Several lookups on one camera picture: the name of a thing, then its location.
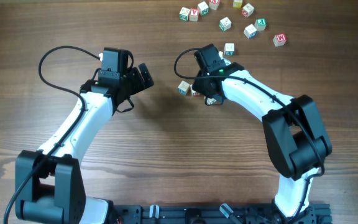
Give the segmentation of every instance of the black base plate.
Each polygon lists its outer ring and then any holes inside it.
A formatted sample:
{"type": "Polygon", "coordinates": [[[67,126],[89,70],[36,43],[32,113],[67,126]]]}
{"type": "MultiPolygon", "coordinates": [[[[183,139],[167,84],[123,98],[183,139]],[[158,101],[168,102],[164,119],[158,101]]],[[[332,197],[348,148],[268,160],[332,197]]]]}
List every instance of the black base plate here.
{"type": "MultiPolygon", "coordinates": [[[[160,207],[158,219],[149,218],[150,207],[140,205],[115,205],[121,224],[191,224],[186,220],[186,211],[199,210],[200,218],[207,224],[233,224],[219,211],[219,206],[160,207]]],[[[232,206],[234,216],[243,224],[273,224],[272,204],[232,206]]],[[[328,204],[310,204],[304,216],[295,224],[332,224],[328,204]]]]}

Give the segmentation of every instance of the alphabet block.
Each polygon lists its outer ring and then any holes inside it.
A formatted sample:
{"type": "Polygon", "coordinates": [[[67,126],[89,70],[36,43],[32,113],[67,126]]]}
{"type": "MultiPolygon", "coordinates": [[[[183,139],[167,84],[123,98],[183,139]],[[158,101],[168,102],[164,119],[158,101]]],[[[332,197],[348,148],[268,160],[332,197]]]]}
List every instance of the alphabet block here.
{"type": "Polygon", "coordinates": [[[266,28],[266,20],[264,18],[257,19],[255,21],[255,28],[258,31],[264,30],[266,28]]]}
{"type": "Polygon", "coordinates": [[[209,7],[205,2],[201,2],[198,4],[198,12],[202,15],[205,16],[208,13],[209,7]]]}
{"type": "Polygon", "coordinates": [[[209,7],[213,10],[217,10],[221,0],[209,0],[209,7]]]}
{"type": "Polygon", "coordinates": [[[242,0],[233,0],[233,7],[240,9],[242,6],[242,0]]]}
{"type": "Polygon", "coordinates": [[[245,16],[246,18],[248,18],[253,12],[254,12],[254,7],[251,6],[251,4],[249,3],[242,8],[242,15],[245,16]]]}
{"type": "Polygon", "coordinates": [[[244,34],[248,37],[248,39],[253,38],[256,35],[256,28],[254,27],[254,25],[249,25],[246,27],[246,29],[244,30],[244,34]]]}
{"type": "Polygon", "coordinates": [[[231,27],[231,21],[228,17],[224,18],[221,20],[221,22],[219,23],[219,27],[221,28],[222,31],[226,31],[231,27]]]}
{"type": "Polygon", "coordinates": [[[183,7],[179,13],[180,19],[187,21],[189,19],[190,9],[183,7]]]}
{"type": "Polygon", "coordinates": [[[190,9],[190,21],[198,21],[198,9],[190,9]]]}
{"type": "Polygon", "coordinates": [[[191,96],[199,96],[200,94],[193,90],[193,85],[190,85],[191,96]]]}
{"type": "Polygon", "coordinates": [[[212,105],[212,104],[214,104],[216,102],[216,100],[214,99],[214,98],[207,98],[206,99],[206,104],[207,105],[212,105]]]}
{"type": "Polygon", "coordinates": [[[234,55],[234,44],[226,43],[224,45],[224,54],[225,55],[234,55]]]}
{"type": "Polygon", "coordinates": [[[178,86],[178,91],[179,91],[179,93],[186,96],[187,91],[189,91],[189,88],[190,88],[190,84],[185,81],[182,81],[180,83],[180,85],[178,86]]]}
{"type": "Polygon", "coordinates": [[[274,46],[276,47],[283,46],[286,41],[287,41],[287,37],[285,36],[285,34],[277,34],[274,36],[273,39],[274,46]]]}

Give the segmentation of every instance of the wood grain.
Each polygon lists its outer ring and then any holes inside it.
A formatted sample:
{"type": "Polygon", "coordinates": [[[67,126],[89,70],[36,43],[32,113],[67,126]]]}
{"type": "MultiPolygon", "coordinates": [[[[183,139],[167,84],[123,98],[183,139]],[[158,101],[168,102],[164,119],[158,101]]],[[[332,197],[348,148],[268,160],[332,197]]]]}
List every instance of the wood grain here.
{"type": "MultiPolygon", "coordinates": [[[[132,98],[133,111],[115,115],[93,141],[81,166],[88,195],[141,205],[269,202],[278,172],[260,122],[235,103],[207,107],[202,98],[177,93],[177,55],[210,43],[223,50],[226,42],[236,45],[232,61],[262,83],[316,101],[334,147],[310,199],[330,203],[335,223],[358,223],[358,1],[251,1],[248,19],[222,1],[199,22],[179,20],[181,7],[198,4],[193,0],[0,0],[7,2],[16,4],[0,4],[0,223],[14,191],[16,156],[45,142],[76,102],[37,75],[41,56],[59,45],[95,54],[128,49],[155,80],[132,98]],[[232,27],[221,32],[226,16],[232,27]],[[248,40],[244,27],[258,17],[268,26],[248,40]],[[274,47],[281,32],[288,42],[274,47]]],[[[61,50],[43,71],[52,83],[77,90],[98,66],[61,50]]],[[[196,75],[198,66],[187,55],[178,69],[196,75]]],[[[21,223],[13,213],[11,223],[21,223]]]]}

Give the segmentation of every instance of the wooden block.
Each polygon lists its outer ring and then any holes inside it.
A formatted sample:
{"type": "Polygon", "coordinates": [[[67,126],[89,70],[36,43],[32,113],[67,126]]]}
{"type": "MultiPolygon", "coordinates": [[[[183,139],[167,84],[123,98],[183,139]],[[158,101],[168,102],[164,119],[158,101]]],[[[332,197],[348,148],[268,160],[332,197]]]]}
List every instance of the wooden block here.
{"type": "Polygon", "coordinates": [[[274,46],[276,47],[283,46],[286,41],[287,41],[287,37],[285,36],[285,34],[277,34],[274,36],[273,39],[274,46]]]}
{"type": "Polygon", "coordinates": [[[230,62],[228,59],[226,59],[226,58],[223,57],[223,52],[219,52],[219,57],[224,60],[224,63],[225,63],[226,65],[230,65],[230,64],[231,64],[231,62],[230,62]]]}
{"type": "Polygon", "coordinates": [[[205,2],[201,2],[198,4],[197,9],[202,16],[205,16],[208,13],[209,7],[205,2]]]}
{"type": "Polygon", "coordinates": [[[189,20],[190,9],[183,7],[179,13],[180,19],[183,21],[189,20]]]}
{"type": "Polygon", "coordinates": [[[178,91],[179,91],[179,93],[186,96],[187,91],[189,91],[189,88],[190,88],[190,84],[185,81],[182,81],[180,83],[180,85],[178,86],[178,91]]]}
{"type": "Polygon", "coordinates": [[[193,85],[190,85],[191,96],[199,96],[200,94],[193,90],[193,85]]]}
{"type": "Polygon", "coordinates": [[[262,31],[266,28],[266,20],[265,18],[261,18],[261,19],[257,19],[255,21],[255,28],[257,29],[257,31],[262,31]]]}
{"type": "Polygon", "coordinates": [[[248,39],[253,38],[256,35],[256,28],[254,27],[254,25],[249,25],[246,27],[246,29],[244,30],[244,34],[248,37],[248,39]]]}
{"type": "Polygon", "coordinates": [[[190,21],[198,21],[198,9],[190,9],[190,21]]]}
{"type": "Polygon", "coordinates": [[[242,0],[233,0],[233,7],[240,9],[242,6],[242,0]]]}
{"type": "Polygon", "coordinates": [[[224,45],[224,54],[225,55],[234,55],[234,44],[226,43],[224,45]]]}
{"type": "Polygon", "coordinates": [[[221,0],[209,0],[209,7],[213,10],[217,10],[221,0]]]}
{"type": "Polygon", "coordinates": [[[214,99],[214,98],[207,98],[206,99],[206,104],[207,105],[212,105],[212,104],[214,104],[216,102],[216,100],[214,99]]]}
{"type": "Polygon", "coordinates": [[[248,3],[242,8],[241,13],[242,13],[243,16],[248,18],[253,12],[254,12],[254,7],[251,6],[251,4],[248,3]]]}
{"type": "Polygon", "coordinates": [[[231,27],[231,21],[228,17],[224,18],[221,20],[221,22],[219,23],[219,27],[221,28],[222,31],[226,31],[231,27]]]}

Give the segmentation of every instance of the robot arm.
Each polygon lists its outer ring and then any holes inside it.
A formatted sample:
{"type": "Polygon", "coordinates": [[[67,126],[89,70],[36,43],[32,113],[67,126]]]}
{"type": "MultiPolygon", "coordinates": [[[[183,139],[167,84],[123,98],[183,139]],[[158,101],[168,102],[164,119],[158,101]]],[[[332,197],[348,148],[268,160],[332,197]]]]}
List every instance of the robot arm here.
{"type": "MultiPolygon", "coordinates": [[[[26,183],[15,202],[16,216],[39,223],[116,223],[111,201],[88,197],[83,187],[80,164],[92,140],[110,120],[117,107],[130,96],[154,85],[145,64],[127,68],[129,51],[105,49],[98,81],[88,80],[80,88],[86,111],[47,163],[26,183]],[[40,183],[40,178],[55,176],[55,185],[40,183]]],[[[78,100],[73,111],[58,131],[36,152],[22,151],[16,159],[16,189],[25,176],[47,155],[56,142],[77,119],[82,103],[78,100]]]]}
{"type": "Polygon", "coordinates": [[[309,206],[308,195],[311,187],[305,180],[319,170],[318,160],[311,146],[300,131],[292,135],[290,128],[294,125],[291,117],[280,100],[289,110],[299,117],[307,134],[312,138],[320,158],[332,152],[332,145],[324,128],[322,119],[313,100],[304,95],[297,99],[283,95],[254,79],[244,67],[231,63],[214,45],[208,45],[194,53],[200,71],[197,77],[238,77],[259,86],[256,88],[240,79],[218,78],[196,79],[193,84],[197,91],[208,98],[218,101],[228,99],[239,103],[258,118],[264,126],[268,153],[274,166],[280,173],[280,183],[274,204],[284,220],[290,220],[296,213],[304,190],[306,199],[300,212],[309,206]]]}

